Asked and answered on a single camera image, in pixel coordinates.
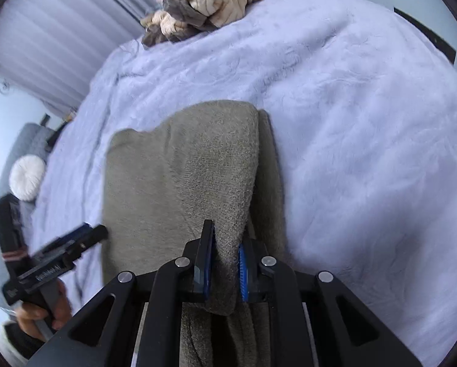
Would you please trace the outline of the person left hand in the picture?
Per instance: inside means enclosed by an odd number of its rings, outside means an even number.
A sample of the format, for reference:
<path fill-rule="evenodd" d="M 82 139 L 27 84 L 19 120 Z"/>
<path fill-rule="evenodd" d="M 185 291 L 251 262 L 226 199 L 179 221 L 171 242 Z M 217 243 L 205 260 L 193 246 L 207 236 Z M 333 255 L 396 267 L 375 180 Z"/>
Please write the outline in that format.
<path fill-rule="evenodd" d="M 52 330 L 60 330 L 71 318 L 72 309 L 67 298 L 67 289 L 62 280 L 57 280 L 58 299 L 54 304 Z M 17 323 L 20 329 L 31 337 L 46 342 L 48 339 L 39 328 L 39 322 L 49 315 L 40 306 L 29 302 L 22 303 L 16 310 Z"/>

